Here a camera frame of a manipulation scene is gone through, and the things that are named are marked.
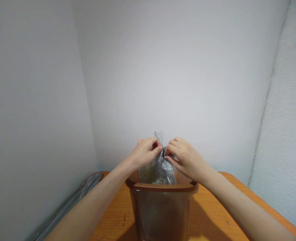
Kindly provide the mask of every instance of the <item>plastic trash can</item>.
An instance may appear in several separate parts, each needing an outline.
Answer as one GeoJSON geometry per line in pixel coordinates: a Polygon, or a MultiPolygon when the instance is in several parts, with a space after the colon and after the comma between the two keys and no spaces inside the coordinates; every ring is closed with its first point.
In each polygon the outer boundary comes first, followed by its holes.
{"type": "Polygon", "coordinates": [[[190,196],[198,183],[176,172],[176,185],[139,183],[138,171],[127,180],[138,236],[143,241],[185,240],[190,196]]]}

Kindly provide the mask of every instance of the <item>table surface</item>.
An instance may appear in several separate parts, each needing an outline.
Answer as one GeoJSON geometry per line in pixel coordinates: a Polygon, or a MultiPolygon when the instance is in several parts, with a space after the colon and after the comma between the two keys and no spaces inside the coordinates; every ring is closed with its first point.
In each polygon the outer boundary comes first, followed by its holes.
{"type": "MultiPolygon", "coordinates": [[[[296,236],[296,227],[247,186],[229,173],[221,172],[221,174],[296,236]]],[[[125,184],[113,199],[90,240],[139,240],[129,188],[125,184]]],[[[248,239],[218,200],[200,185],[199,191],[190,200],[188,240],[233,241],[248,239]]]]}

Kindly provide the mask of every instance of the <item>garbage bag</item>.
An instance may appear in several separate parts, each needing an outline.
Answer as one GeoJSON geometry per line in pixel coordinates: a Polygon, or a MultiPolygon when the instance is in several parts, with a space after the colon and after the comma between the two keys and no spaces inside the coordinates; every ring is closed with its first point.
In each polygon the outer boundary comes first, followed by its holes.
{"type": "Polygon", "coordinates": [[[81,187],[54,212],[43,224],[41,224],[26,241],[42,241],[51,233],[60,220],[92,189],[102,177],[102,172],[92,174],[81,187]]]}
{"type": "MultiPolygon", "coordinates": [[[[162,131],[155,131],[155,137],[162,144],[164,137],[162,131]]],[[[141,183],[177,184],[172,164],[164,159],[165,150],[166,147],[150,165],[139,169],[139,181],[141,183]]]]}

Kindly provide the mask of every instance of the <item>right hand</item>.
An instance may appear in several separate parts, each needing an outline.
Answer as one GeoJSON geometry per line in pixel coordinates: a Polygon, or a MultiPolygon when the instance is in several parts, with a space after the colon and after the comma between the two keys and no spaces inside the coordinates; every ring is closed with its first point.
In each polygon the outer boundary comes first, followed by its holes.
{"type": "Polygon", "coordinates": [[[201,184],[208,182],[215,172],[192,145],[183,138],[176,137],[169,142],[165,151],[165,159],[185,176],[201,184]]]}

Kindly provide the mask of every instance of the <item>textured wall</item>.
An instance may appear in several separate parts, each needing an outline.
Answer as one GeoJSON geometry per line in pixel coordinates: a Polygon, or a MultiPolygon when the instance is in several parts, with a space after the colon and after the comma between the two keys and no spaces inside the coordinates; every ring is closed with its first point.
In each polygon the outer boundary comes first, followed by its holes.
{"type": "Polygon", "coordinates": [[[296,0],[282,32],[249,187],[296,226],[296,0]]]}
{"type": "Polygon", "coordinates": [[[287,5],[75,0],[102,169],[161,129],[248,183],[287,5]]]}
{"type": "Polygon", "coordinates": [[[0,1],[0,240],[23,240],[96,170],[71,3],[0,1]]]}

